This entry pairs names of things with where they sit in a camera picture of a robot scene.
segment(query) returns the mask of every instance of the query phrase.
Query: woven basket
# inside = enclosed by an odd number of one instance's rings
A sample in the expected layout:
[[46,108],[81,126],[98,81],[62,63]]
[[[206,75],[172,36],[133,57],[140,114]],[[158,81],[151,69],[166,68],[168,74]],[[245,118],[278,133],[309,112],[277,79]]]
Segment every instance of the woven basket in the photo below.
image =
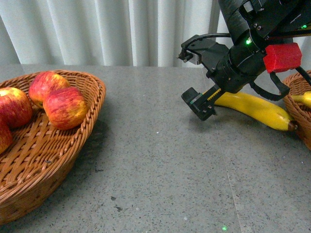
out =
[[[76,86],[89,111],[80,126],[67,131],[54,128],[44,110],[33,106],[32,120],[15,129],[13,144],[0,155],[0,225],[16,220],[39,207],[65,179],[79,151],[90,136],[104,103],[105,84],[83,72],[53,70]],[[28,94],[38,73],[0,83]]]
[[289,94],[283,98],[286,109],[298,123],[297,135],[311,150],[311,109],[301,103],[296,103],[291,97],[303,95],[311,90],[311,86],[299,73],[288,76],[283,83],[290,88]]

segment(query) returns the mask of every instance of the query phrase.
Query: white curtain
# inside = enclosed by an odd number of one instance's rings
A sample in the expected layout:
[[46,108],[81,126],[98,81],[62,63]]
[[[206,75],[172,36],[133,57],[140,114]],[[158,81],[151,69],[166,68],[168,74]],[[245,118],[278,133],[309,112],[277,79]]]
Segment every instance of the white curtain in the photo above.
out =
[[[180,45],[215,32],[228,32],[217,0],[0,0],[0,65],[200,67]],[[310,37],[295,41],[309,66]]]

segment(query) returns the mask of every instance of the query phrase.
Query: yellow banana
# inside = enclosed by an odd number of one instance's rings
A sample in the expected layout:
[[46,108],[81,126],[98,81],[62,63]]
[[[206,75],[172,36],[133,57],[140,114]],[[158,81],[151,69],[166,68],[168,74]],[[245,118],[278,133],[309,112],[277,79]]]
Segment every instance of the yellow banana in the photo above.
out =
[[237,110],[275,130],[297,129],[295,120],[283,108],[250,94],[225,92],[215,101],[215,105]]
[[303,103],[305,106],[311,108],[311,91],[306,91],[303,95],[292,95],[292,98],[297,103]]

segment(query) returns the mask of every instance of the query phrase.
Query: red block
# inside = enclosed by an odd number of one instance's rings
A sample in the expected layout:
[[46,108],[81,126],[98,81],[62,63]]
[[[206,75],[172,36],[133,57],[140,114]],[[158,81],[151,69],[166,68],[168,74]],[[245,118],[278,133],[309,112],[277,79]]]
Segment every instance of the red block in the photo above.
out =
[[263,58],[268,73],[284,72],[300,66],[302,53],[297,43],[269,45]]

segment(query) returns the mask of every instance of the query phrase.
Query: apple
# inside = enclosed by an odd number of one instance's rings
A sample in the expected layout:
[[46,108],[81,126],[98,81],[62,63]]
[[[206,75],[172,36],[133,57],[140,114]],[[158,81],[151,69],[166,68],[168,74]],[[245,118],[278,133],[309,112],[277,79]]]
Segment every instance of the apple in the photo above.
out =
[[36,75],[29,86],[29,97],[39,108],[43,108],[46,96],[54,90],[69,87],[69,81],[52,71],[44,71]]
[[76,87],[51,91],[43,101],[43,108],[51,124],[59,130],[68,130],[80,125],[88,108]]
[[1,117],[0,117],[0,131],[1,131],[0,133],[0,154],[1,154],[13,143],[13,137],[10,128]]
[[15,87],[0,89],[0,116],[10,129],[27,124],[32,115],[31,102],[25,92]]

